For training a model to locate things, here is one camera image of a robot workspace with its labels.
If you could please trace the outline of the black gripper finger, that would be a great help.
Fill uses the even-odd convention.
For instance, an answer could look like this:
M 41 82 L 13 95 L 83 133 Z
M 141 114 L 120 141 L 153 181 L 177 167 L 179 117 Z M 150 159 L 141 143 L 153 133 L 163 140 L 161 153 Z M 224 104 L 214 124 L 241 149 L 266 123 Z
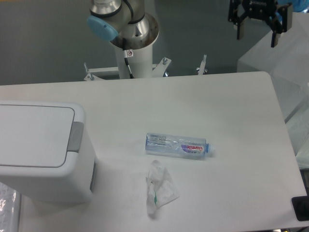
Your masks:
M 238 9 L 242 7 L 244 12 L 239 16 Z M 232 22 L 237 29 L 237 40 L 243 38 L 244 20 L 248 17 L 247 10 L 243 7 L 242 0 L 230 0 L 228 10 L 228 21 Z
M 265 21 L 272 30 L 271 47 L 275 47 L 280 35 L 292 27 L 293 5 L 269 4 L 266 15 Z

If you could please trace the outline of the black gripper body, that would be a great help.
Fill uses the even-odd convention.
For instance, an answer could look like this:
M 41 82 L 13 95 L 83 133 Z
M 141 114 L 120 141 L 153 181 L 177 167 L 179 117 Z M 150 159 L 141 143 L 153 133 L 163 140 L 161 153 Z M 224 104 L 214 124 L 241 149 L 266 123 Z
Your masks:
M 266 10 L 269 4 L 292 4 L 291 2 L 280 4 L 277 0 L 243 0 L 243 7 L 248 12 L 248 18 L 262 20 L 266 19 Z M 238 15 L 240 16 L 244 12 L 243 8 L 240 6 L 238 9 Z

